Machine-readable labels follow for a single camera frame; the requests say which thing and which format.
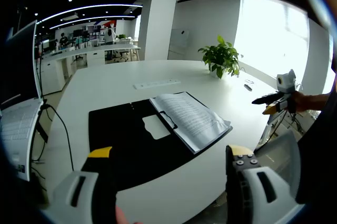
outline white cabinet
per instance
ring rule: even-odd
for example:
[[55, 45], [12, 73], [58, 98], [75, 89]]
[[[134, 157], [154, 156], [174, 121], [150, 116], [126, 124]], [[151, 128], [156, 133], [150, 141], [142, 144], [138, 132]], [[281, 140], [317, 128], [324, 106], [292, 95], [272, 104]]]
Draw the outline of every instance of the white cabinet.
[[86, 53], [86, 61], [88, 67], [104, 65], [105, 64], [104, 51]]
[[39, 62], [37, 64], [36, 72], [39, 79], [42, 79], [43, 95], [53, 92], [61, 91], [65, 85], [62, 60], [55, 60], [41, 63], [41, 78], [39, 76]]

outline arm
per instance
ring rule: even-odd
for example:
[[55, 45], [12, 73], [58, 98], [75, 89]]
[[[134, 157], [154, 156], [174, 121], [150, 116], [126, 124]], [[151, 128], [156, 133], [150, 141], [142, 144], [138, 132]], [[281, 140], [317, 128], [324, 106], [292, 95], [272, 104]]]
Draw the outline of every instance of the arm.
[[330, 93], [321, 95], [304, 95], [301, 92], [295, 91], [291, 98], [296, 103], [296, 110], [304, 112], [306, 110], [321, 111], [329, 98]]

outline laptop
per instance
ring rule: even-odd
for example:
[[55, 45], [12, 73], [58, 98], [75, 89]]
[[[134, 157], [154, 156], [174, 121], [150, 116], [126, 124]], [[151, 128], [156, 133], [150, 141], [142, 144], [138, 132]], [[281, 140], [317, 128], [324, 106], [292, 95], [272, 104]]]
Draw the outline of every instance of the laptop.
[[0, 136], [17, 176], [30, 181], [35, 126], [43, 104], [34, 60], [36, 21], [5, 43], [0, 55]]

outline paper document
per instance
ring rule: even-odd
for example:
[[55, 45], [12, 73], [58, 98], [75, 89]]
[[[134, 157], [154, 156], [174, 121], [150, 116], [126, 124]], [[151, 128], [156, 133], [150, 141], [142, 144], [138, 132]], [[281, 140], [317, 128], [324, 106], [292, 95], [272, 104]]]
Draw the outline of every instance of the paper document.
[[151, 103], [183, 142], [197, 153], [230, 128], [230, 122], [203, 106], [188, 93], [162, 94]]

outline laptop screen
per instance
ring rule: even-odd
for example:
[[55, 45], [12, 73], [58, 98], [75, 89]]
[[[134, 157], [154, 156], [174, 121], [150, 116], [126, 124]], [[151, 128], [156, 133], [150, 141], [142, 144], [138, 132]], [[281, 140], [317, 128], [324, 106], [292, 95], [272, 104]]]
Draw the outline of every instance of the laptop screen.
[[34, 66], [35, 21], [14, 34], [0, 54], [0, 109], [37, 98]]

